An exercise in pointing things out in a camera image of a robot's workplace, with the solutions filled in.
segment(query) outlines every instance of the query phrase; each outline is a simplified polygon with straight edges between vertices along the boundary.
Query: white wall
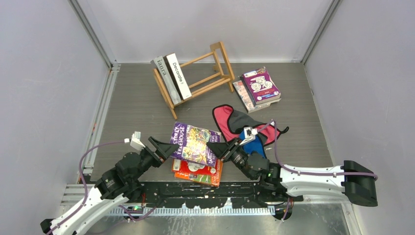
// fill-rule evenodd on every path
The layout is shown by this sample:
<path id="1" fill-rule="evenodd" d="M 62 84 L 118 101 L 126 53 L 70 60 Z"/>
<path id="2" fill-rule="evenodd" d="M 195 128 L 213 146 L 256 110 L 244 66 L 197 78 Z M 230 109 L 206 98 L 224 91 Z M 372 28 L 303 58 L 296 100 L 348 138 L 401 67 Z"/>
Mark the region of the white wall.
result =
<path id="1" fill-rule="evenodd" d="M 232 62 L 291 62 L 303 58 L 331 0 L 81 2 L 121 63 L 148 63 L 171 52 L 188 61 L 218 41 Z"/>
<path id="2" fill-rule="evenodd" d="M 337 164 L 379 175 L 364 234 L 414 234 L 415 1 L 343 1 L 306 64 Z"/>
<path id="3" fill-rule="evenodd" d="M 0 234 L 41 234 L 75 183 L 108 68 L 67 1 L 0 5 Z"/>

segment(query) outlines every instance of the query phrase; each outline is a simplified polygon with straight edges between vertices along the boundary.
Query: book cover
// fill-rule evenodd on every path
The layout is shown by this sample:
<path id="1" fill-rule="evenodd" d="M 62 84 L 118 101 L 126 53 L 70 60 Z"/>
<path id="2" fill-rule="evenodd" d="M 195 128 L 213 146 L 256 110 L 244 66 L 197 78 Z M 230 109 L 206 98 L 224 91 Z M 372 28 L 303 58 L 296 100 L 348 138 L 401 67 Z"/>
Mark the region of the book cover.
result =
<path id="1" fill-rule="evenodd" d="M 217 161 L 216 173 L 214 175 L 184 173 L 184 172 L 179 171 L 179 172 L 174 173 L 174 177 L 179 178 L 179 179 L 191 180 L 191 181 L 198 182 L 201 184 L 219 187 L 220 178 L 222 175 L 222 167 L 223 167 L 223 162 Z"/>
<path id="2" fill-rule="evenodd" d="M 252 99 L 249 96 L 248 91 L 246 90 L 242 81 L 234 82 L 233 87 L 235 87 L 235 90 L 238 93 L 239 98 L 241 99 L 242 103 L 244 104 L 244 107 L 247 110 L 248 114 L 270 106 L 270 104 L 255 105 L 252 102 Z"/>
<path id="3" fill-rule="evenodd" d="M 216 173 L 216 166 L 211 167 L 197 163 L 190 163 L 179 159 L 173 159 L 172 171 L 180 171 L 182 173 L 191 173 L 198 175 L 214 175 Z"/>
<path id="4" fill-rule="evenodd" d="M 176 54 L 170 54 L 164 57 L 164 61 L 168 64 L 167 69 L 176 85 L 177 89 L 180 91 L 182 99 L 187 99 L 192 97 L 190 88 L 187 85 L 186 79 L 183 76 L 182 69 L 180 68 L 179 62 L 177 61 Z"/>
<path id="5" fill-rule="evenodd" d="M 176 122 L 174 123 L 170 143 L 178 144 L 180 147 L 171 157 L 215 167 L 216 156 L 206 146 L 206 142 L 220 142 L 220 138 L 220 132 Z"/>
<path id="6" fill-rule="evenodd" d="M 180 103 L 182 99 L 180 98 L 179 93 L 177 92 L 176 86 L 173 83 L 173 80 L 171 79 L 170 73 L 168 72 L 166 63 L 164 62 L 163 57 L 159 56 L 155 58 L 153 61 L 153 64 L 156 65 L 157 69 L 160 72 L 161 77 L 164 80 L 164 83 L 167 87 L 167 90 L 170 94 L 171 101 L 174 105 Z"/>
<path id="7" fill-rule="evenodd" d="M 281 92 L 275 86 L 265 67 L 244 73 L 242 81 L 252 95 L 255 105 L 279 99 Z"/>

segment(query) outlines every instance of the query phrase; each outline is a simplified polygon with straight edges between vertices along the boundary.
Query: gray floor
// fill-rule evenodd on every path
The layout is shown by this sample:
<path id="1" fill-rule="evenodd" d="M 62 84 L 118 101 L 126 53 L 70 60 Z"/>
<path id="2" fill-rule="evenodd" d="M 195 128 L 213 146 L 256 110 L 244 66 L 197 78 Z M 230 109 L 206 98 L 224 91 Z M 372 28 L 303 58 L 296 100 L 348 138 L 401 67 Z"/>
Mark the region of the gray floor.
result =
<path id="1" fill-rule="evenodd" d="M 300 63 L 232 64 L 235 75 L 266 66 L 273 81 L 281 90 L 282 100 L 271 107 L 259 110 L 251 116 L 267 122 L 276 118 L 280 129 L 290 127 L 288 133 L 278 139 L 278 155 L 289 165 L 324 167 L 332 165 L 323 136 L 322 127 L 308 86 L 304 67 Z M 169 142 L 174 119 L 167 108 L 157 84 L 151 74 L 150 64 L 123 64 L 118 73 L 115 90 L 110 103 L 101 143 L 130 137 L 134 131 L 141 131 L 145 144 L 153 136 Z M 189 84 L 214 74 L 212 64 L 193 64 L 183 69 Z M 230 93 L 227 85 L 194 98 L 176 107 L 178 121 L 194 126 L 217 130 L 212 118 L 212 108 L 232 105 L 236 110 L 245 111 L 237 94 Z M 274 160 L 273 147 L 266 150 Z M 127 145 L 105 146 L 98 150 L 92 173 L 92 180 L 112 168 L 124 153 L 133 151 Z M 146 172 L 142 181 L 176 181 L 171 172 L 172 161 L 160 168 Z M 222 181 L 238 181 L 247 178 L 232 163 L 226 163 Z"/>
<path id="2" fill-rule="evenodd" d="M 295 205 L 292 216 L 282 223 L 271 215 L 166 216 L 149 217 L 138 223 L 122 223 L 107 230 L 111 218 L 98 221 L 91 232 L 105 235 L 348 235 L 340 204 Z"/>

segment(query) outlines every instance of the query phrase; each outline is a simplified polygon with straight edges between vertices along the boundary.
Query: wooden rack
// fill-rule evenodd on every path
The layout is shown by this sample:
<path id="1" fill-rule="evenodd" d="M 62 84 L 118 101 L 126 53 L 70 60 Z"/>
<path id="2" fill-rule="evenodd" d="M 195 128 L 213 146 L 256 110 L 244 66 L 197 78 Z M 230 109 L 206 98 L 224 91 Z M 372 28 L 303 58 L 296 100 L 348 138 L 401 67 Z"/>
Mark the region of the wooden rack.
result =
<path id="1" fill-rule="evenodd" d="M 216 53 L 217 49 L 220 49 L 220 51 L 222 53 L 222 57 L 224 59 L 224 62 L 225 62 L 226 68 L 228 69 L 229 74 L 224 74 L 223 73 L 221 64 L 219 62 L 218 54 Z M 181 64 L 180 67 L 183 68 L 184 66 L 188 66 L 190 64 L 193 64 L 196 61 L 199 61 L 201 59 L 204 59 L 206 57 L 209 57 L 209 56 L 213 55 L 213 58 L 215 59 L 215 65 L 213 66 L 213 70 L 217 71 L 217 73 L 215 73 L 214 75 L 209 76 L 207 78 L 204 78 L 204 79 L 202 79 L 202 80 L 200 80 L 196 83 L 193 83 L 192 85 L 189 86 L 189 88 L 194 88 L 196 86 L 199 86 L 199 85 L 201 85 L 201 84 L 203 84 L 203 83 L 205 83 L 205 82 L 207 82 L 211 79 L 214 79 L 216 77 L 219 77 L 219 79 L 215 82 L 212 82 L 208 85 L 205 85 L 205 86 L 193 91 L 192 96 L 190 98 L 182 100 L 180 103 L 178 103 L 176 105 L 173 105 L 173 102 L 171 101 L 170 94 L 168 93 L 168 91 L 167 91 L 167 89 L 166 89 L 166 87 L 163 83 L 163 80 L 161 79 L 159 71 L 157 70 L 157 68 L 153 69 L 154 78 L 156 79 L 156 82 L 157 82 L 157 85 L 159 86 L 160 92 L 161 92 L 164 100 L 166 101 L 166 104 L 167 104 L 168 108 L 170 109 L 171 114 L 173 115 L 175 120 L 177 120 L 177 115 L 174 112 L 174 107 L 176 107 L 176 106 L 178 106 L 178 105 L 180 105 L 180 104 L 182 104 L 182 103 L 184 103 L 188 100 L 191 100 L 191 99 L 193 99 L 193 98 L 195 98 L 195 97 L 197 97 L 197 96 L 199 96 L 199 95 L 201 95 L 205 92 L 208 92 L 208 91 L 212 90 L 213 88 L 219 87 L 220 85 L 223 85 L 225 83 L 228 83 L 229 90 L 231 92 L 233 92 L 232 82 L 233 82 L 233 80 L 235 80 L 235 76 L 233 75 L 233 71 L 232 71 L 232 68 L 231 68 L 231 63 L 229 62 L 228 55 L 226 54 L 225 46 L 223 45 L 223 42 L 217 42 L 217 43 L 214 43 L 214 44 L 210 45 L 210 50 L 211 50 L 211 52 L 209 52 L 208 54 L 202 55 L 201 57 L 198 57 L 194 60 L 191 60 L 189 62 Z"/>

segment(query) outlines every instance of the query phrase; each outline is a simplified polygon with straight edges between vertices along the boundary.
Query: red and gray cloth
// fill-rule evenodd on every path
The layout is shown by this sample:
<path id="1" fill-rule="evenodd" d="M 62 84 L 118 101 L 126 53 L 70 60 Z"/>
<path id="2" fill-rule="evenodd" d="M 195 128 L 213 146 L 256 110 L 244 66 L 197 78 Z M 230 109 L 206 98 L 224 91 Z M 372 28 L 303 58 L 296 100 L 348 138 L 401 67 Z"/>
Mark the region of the red and gray cloth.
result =
<path id="1" fill-rule="evenodd" d="M 243 132 L 244 127 L 250 126 L 252 128 L 260 129 L 266 125 L 266 123 L 256 121 L 249 115 L 233 109 L 233 107 L 228 104 L 219 105 L 213 108 L 212 115 L 213 119 L 215 120 L 216 126 L 222 133 L 225 141 L 230 141 L 233 138 L 240 137 L 240 134 L 241 132 Z M 288 129 L 289 127 L 286 127 L 283 131 L 277 129 L 277 138 L 279 138 L 281 134 L 286 133 Z M 269 125 L 267 128 L 259 132 L 257 137 L 259 137 L 259 139 L 261 140 L 261 147 L 263 151 L 263 147 L 270 145 L 275 141 L 274 126 Z"/>

